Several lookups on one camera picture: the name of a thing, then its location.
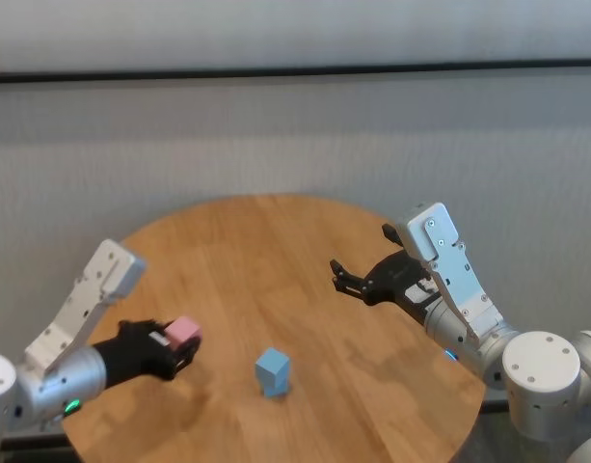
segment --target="cylindrical robot joint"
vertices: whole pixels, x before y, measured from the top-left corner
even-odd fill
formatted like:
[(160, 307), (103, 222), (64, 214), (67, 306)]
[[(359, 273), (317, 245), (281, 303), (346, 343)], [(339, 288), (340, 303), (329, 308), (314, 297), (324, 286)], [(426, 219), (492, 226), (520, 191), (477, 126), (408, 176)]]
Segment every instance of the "cylindrical robot joint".
[(549, 441), (569, 433), (578, 410), (580, 359), (553, 333), (533, 331), (509, 341), (502, 357), (512, 423), (525, 436)]

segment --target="white wall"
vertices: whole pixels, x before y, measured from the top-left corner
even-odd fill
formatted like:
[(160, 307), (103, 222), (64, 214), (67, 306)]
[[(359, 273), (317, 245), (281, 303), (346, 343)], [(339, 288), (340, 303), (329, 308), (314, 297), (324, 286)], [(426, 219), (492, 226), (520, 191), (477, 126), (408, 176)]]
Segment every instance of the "white wall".
[(0, 351), (104, 236), (281, 191), (442, 200), (511, 322), (591, 329), (591, 68), (2, 86)]
[(0, 71), (591, 58), (591, 0), (0, 0)]

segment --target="gray wall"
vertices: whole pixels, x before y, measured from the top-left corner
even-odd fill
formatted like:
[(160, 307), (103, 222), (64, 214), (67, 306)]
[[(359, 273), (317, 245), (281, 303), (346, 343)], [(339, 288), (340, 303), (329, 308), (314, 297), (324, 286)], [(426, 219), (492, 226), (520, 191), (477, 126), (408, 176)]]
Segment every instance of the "gray wall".
[(591, 329), (591, 69), (58, 84), (0, 87), (0, 351), (104, 236), (263, 192), (442, 200), (511, 322)]

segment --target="white panel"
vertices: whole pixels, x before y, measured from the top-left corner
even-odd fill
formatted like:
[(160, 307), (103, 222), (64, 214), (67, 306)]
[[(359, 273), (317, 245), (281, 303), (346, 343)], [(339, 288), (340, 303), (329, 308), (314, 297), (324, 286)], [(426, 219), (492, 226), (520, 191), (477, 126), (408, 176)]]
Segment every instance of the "white panel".
[(591, 0), (0, 0), (0, 71), (591, 57)]

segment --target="metal bracket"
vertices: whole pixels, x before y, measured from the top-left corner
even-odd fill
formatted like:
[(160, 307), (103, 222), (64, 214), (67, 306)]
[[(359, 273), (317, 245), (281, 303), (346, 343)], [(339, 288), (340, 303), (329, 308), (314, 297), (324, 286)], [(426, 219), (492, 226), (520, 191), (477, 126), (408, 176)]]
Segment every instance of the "metal bracket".
[(445, 303), (467, 327), (470, 342), (479, 346), (503, 317), (477, 280), (445, 206), (421, 206), (399, 229), (407, 252), (429, 270)]
[(106, 309), (132, 291), (145, 267), (120, 244), (104, 240), (53, 321), (25, 349), (26, 362), (42, 376), (55, 369), (85, 345)]

